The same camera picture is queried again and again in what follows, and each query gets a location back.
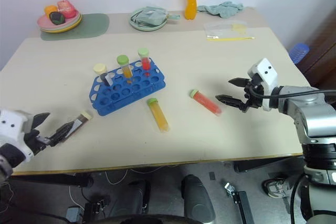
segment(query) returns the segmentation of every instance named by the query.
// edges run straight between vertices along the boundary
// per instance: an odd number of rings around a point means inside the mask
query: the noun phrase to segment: test tube
[[[147,104],[152,111],[152,114],[158,124],[158,127],[161,132],[169,131],[169,125],[167,123],[166,118],[159,106],[158,100],[156,98],[151,98],[147,100]]]
[[[151,63],[148,58],[149,51],[147,48],[139,48],[138,55],[141,58],[142,68],[143,70],[150,70]]]
[[[124,74],[124,76],[126,78],[132,78],[132,72],[130,69],[130,64],[129,64],[129,60],[128,57],[126,55],[119,55],[117,57],[117,62],[121,67],[122,73]]]
[[[97,75],[99,75],[101,81],[106,86],[111,86],[113,84],[111,77],[109,76],[109,73],[107,72],[107,68],[105,64],[98,63],[93,67],[94,72],[96,72]]]
[[[197,89],[194,89],[190,93],[190,97],[196,100],[198,103],[206,107],[215,115],[220,115],[222,110],[213,101],[201,94]]]
[[[72,125],[71,130],[68,132],[68,134],[65,136],[65,140],[71,136],[72,134],[74,134],[74,132],[76,132],[80,127],[82,127],[87,121],[91,120],[92,116],[86,112],[83,111],[75,120],[74,123]]]

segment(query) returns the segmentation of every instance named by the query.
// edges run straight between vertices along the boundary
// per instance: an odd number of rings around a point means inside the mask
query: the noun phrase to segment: robotic hand
[[[42,137],[35,128],[42,124],[50,113],[30,115],[23,111],[0,111],[0,183],[21,162],[29,162],[47,145],[55,146],[63,141],[73,126],[73,121],[64,124],[51,137]]]
[[[306,220],[311,218],[308,223],[321,223],[313,222],[312,217],[316,216],[317,220],[325,214],[335,217],[332,223],[336,223],[336,110],[326,103],[324,96],[336,90],[278,87],[278,75],[266,58],[253,65],[248,75],[251,79],[229,80],[244,88],[246,103],[224,94],[216,98],[243,112],[249,107],[262,107],[265,111],[278,109],[294,119],[307,163],[304,173],[310,182],[309,187],[301,190],[302,214]]]

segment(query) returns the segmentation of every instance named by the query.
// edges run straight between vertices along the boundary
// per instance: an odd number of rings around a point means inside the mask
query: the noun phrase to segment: white tabletop
[[[74,40],[27,38],[0,73],[0,106],[31,114],[51,112],[39,126],[50,136],[65,122],[89,110],[93,119],[66,142],[48,147],[16,174],[66,172],[166,164],[277,157],[301,153],[290,117],[277,110],[250,109],[242,113],[220,104],[217,94],[244,99],[242,88],[227,81],[248,78],[247,70],[267,57],[279,74],[279,85],[308,86],[285,48],[268,27],[252,28],[253,40],[207,41],[203,30],[154,33],[106,33]],[[138,60],[147,47],[165,75],[166,87],[107,116],[92,108],[89,92],[105,63],[117,68],[116,57]],[[199,89],[223,110],[216,117],[188,94]],[[160,133],[146,104],[158,99],[171,130]]]

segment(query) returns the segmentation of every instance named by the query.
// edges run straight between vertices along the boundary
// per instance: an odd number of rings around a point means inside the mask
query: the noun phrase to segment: blue test tube rack
[[[151,58],[150,61],[148,71],[143,70],[140,60],[130,63],[132,78],[125,78],[121,68],[109,71],[113,82],[109,87],[99,76],[94,79],[89,98],[99,115],[112,113],[166,86],[164,75]]]

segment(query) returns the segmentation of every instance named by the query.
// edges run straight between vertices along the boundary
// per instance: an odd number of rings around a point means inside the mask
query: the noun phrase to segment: sneaker
[[[284,182],[284,178],[268,179],[262,183],[262,188],[269,197],[282,199],[288,197],[283,187]]]

